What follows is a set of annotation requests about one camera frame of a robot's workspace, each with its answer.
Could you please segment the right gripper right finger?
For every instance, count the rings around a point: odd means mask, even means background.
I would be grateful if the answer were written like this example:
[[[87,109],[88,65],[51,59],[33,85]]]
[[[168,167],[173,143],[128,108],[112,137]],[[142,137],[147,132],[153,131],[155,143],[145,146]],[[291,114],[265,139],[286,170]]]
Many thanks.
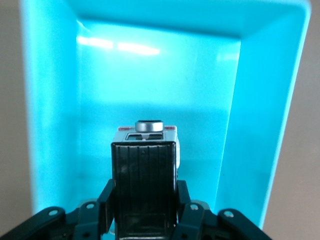
[[[177,219],[173,240],[269,240],[270,237],[240,211],[214,214],[203,201],[191,200],[187,183],[177,181]]]

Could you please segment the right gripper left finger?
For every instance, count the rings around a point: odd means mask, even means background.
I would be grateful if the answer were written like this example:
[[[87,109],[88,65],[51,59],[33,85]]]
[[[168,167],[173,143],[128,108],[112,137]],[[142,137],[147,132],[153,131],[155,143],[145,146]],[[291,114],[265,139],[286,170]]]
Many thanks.
[[[114,219],[113,180],[108,180],[96,200],[72,212],[52,206],[41,210],[9,232],[2,240],[101,240]]]

